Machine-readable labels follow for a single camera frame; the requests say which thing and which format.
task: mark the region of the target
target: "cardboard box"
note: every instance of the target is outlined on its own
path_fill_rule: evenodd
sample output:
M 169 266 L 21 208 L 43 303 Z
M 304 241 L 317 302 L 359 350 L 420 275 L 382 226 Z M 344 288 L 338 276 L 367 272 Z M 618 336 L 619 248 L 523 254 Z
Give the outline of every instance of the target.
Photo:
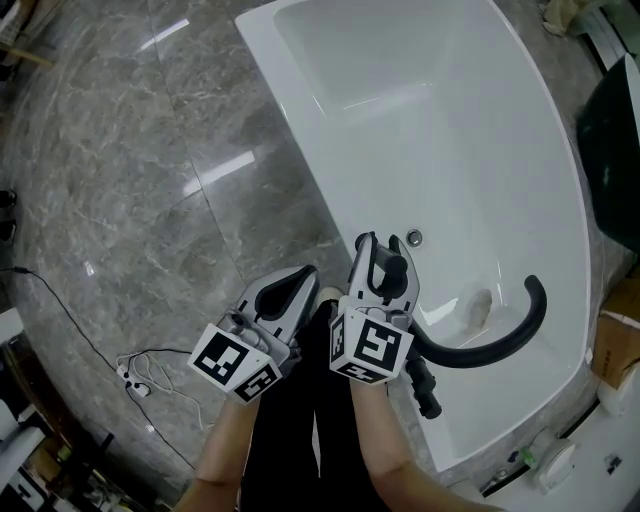
M 640 361 L 640 276 L 623 279 L 602 305 L 591 369 L 618 389 Z

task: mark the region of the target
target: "white bathtub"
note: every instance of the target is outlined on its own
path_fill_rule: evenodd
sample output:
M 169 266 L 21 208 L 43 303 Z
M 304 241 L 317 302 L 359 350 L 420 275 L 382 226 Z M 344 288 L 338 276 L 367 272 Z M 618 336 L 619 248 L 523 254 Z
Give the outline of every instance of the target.
M 549 91 L 488 0 L 280 0 L 237 24 L 352 254 L 364 231 L 422 232 L 415 317 L 432 339 L 493 341 L 528 311 L 526 276 L 547 291 L 515 355 L 430 365 L 443 414 L 421 424 L 445 470 L 543 407 L 584 356 L 584 205 Z M 484 325 L 469 315 L 482 290 Z

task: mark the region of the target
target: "black cable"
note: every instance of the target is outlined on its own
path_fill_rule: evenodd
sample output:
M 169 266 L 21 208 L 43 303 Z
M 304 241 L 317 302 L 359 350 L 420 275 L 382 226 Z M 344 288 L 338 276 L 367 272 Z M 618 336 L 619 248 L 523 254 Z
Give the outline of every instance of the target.
M 141 412 L 141 413 L 142 413 L 142 415 L 144 416 L 144 419 L 146 419 L 146 420 L 149 422 L 149 425 L 151 425 L 151 426 L 153 427 L 154 432 L 155 432 L 156 434 L 158 434 L 158 435 L 160 436 L 160 439 L 162 439 L 162 440 L 164 441 L 164 443 L 165 443 L 169 448 L 171 448 L 174 452 L 176 452 L 176 454 L 178 455 L 178 457 L 180 457 L 183 461 L 185 461 L 185 462 L 186 462 L 186 464 L 187 464 L 191 469 L 196 469 L 196 468 L 194 468 L 194 467 L 191 465 L 191 463 L 190 463 L 187 459 L 185 459 L 185 458 L 184 458 L 184 456 L 183 456 L 183 455 L 182 455 L 178 450 L 176 450 L 176 449 L 173 447 L 173 445 L 172 445 L 169 441 L 167 441 L 167 440 L 164 438 L 164 436 L 160 433 L 160 431 L 159 431 L 159 430 L 158 430 L 158 429 L 153 425 L 153 422 L 149 419 L 149 416 L 147 416 L 147 413 L 146 413 L 146 412 L 144 412 L 144 409 L 142 408 L 142 406 L 141 406 L 138 402 L 136 402 L 136 401 L 134 400 L 134 398 L 131 396 L 131 393 L 129 393 L 129 388 L 130 388 L 130 387 L 131 387 L 131 383 L 130 383 L 130 382 L 127 382 L 127 385 L 125 386 L 125 390 L 127 391 L 127 396 L 129 397 L 129 399 L 130 399 L 134 404 L 136 404 L 136 405 L 138 406 L 138 409 L 140 409 L 140 412 Z
M 47 281 L 43 278 L 40 277 L 38 274 L 36 274 L 34 271 L 29 270 L 28 268 L 25 267 L 12 267 L 12 268 L 3 268 L 0 269 L 0 272 L 15 272 L 16 274 L 25 274 L 25 275 L 32 275 L 34 277 L 36 277 L 37 279 L 39 279 L 40 281 L 42 281 L 42 283 L 44 283 L 44 285 L 47 287 L 47 290 L 49 290 L 51 292 L 51 294 L 56 298 L 56 300 L 58 301 L 58 304 L 60 304 L 60 307 L 64 310 L 64 312 L 67 314 L 67 317 L 69 317 L 69 320 L 71 320 L 71 322 L 73 323 L 73 325 L 76 326 L 76 329 L 78 329 L 78 332 L 82 335 L 82 337 L 87 341 L 87 343 L 89 344 L 89 346 L 91 347 L 91 349 L 100 356 L 100 358 L 105 362 L 105 364 L 111 368 L 114 372 L 116 371 L 115 367 L 107 360 L 106 357 L 104 357 L 102 355 L 102 353 L 93 345 L 93 343 L 91 343 L 91 340 L 87 337 L 87 335 L 84 333 L 84 331 L 80 328 L 80 326 L 78 325 L 78 323 L 75 321 L 75 319 L 73 318 L 73 316 L 71 316 L 71 313 L 69 312 L 69 310 L 65 307 L 65 305 L 62 303 L 62 300 L 60 300 L 60 297 L 58 297 L 58 294 L 56 292 L 53 291 L 53 289 L 51 288 L 51 286 L 49 286 L 49 283 L 47 283 Z M 140 352 L 138 352 L 137 354 L 134 354 L 134 356 L 131 356 L 129 358 L 129 364 L 131 364 L 131 358 L 138 356 L 140 354 L 144 354 L 146 352 L 176 352 L 176 353 L 180 353 L 180 354 L 190 354 L 190 352 L 186 351 L 186 350 L 180 350 L 180 349 L 174 349 L 174 348 L 147 348 L 145 350 L 142 350 Z M 126 386 L 125 386 L 125 391 L 127 392 L 127 396 L 131 399 L 131 401 L 136 404 L 138 406 L 138 409 L 140 409 L 140 412 L 142 413 L 142 415 L 144 416 L 144 418 L 149 422 L 149 425 L 151 425 L 153 427 L 153 430 L 156 434 L 158 434 L 160 436 L 160 439 L 162 439 L 164 441 L 164 443 L 171 448 L 174 452 L 176 452 L 178 454 L 178 456 L 187 463 L 187 465 L 191 468 L 191 469 L 195 469 L 187 459 L 184 458 L 184 456 L 178 451 L 176 450 L 173 445 L 167 441 L 164 436 L 160 433 L 160 431 L 155 427 L 155 425 L 153 424 L 153 422 L 149 419 L 149 417 L 146 415 L 146 413 L 144 412 L 144 409 L 142 408 L 142 406 L 136 402 L 133 397 L 131 396 L 131 394 L 129 393 L 129 387 L 131 387 L 131 383 L 127 382 Z
M 2 270 L 0 270 L 0 272 L 7 272 L 7 271 L 13 271 L 13 272 L 16 272 L 17 274 L 30 274 L 33 277 L 42 281 L 44 285 L 47 287 L 47 290 L 49 290 L 51 294 L 56 298 L 56 300 L 58 301 L 58 304 L 60 304 L 60 307 L 67 314 L 67 316 L 69 317 L 69 320 L 71 320 L 71 323 L 73 323 L 73 325 L 76 326 L 76 329 L 78 329 L 78 332 L 80 333 L 80 335 L 87 341 L 87 343 L 91 347 L 91 350 L 93 350 L 96 354 L 98 354 L 109 368 L 111 368 L 114 372 L 116 371 L 115 367 L 109 361 L 107 361 L 107 358 L 100 353 L 100 351 L 93 345 L 93 343 L 91 343 L 91 340 L 87 337 L 87 335 L 84 333 L 82 328 L 78 325 L 78 322 L 76 322 L 75 319 L 71 316 L 71 313 L 69 313 L 69 310 L 62 303 L 62 301 L 60 300 L 60 297 L 58 297 L 58 294 L 51 289 L 51 286 L 49 286 L 49 283 L 47 283 L 47 281 L 45 281 L 42 277 L 36 274 L 33 270 L 29 270 L 28 268 L 13 267 L 13 268 L 3 268 Z

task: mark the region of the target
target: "black hose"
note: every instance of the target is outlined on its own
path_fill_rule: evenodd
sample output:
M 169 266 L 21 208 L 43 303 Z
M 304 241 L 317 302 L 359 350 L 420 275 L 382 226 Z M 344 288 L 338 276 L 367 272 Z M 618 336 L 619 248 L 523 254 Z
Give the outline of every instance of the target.
M 413 348 L 428 361 L 448 368 L 477 368 L 509 357 L 535 336 L 547 312 L 547 294 L 540 280 L 536 276 L 529 276 L 524 280 L 524 286 L 531 298 L 529 313 L 513 332 L 503 338 L 481 347 L 447 348 L 434 343 L 413 322 L 409 328 L 409 332 L 414 335 Z

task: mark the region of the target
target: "gray marble tile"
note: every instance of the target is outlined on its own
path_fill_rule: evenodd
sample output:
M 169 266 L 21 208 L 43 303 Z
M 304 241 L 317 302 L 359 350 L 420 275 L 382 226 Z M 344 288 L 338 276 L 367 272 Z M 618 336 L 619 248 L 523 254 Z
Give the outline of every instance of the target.
M 335 245 L 300 150 L 222 4 L 149 6 L 156 35 L 189 21 L 158 41 L 158 55 L 191 161 L 243 278 Z M 245 165 L 218 178 L 238 157 Z

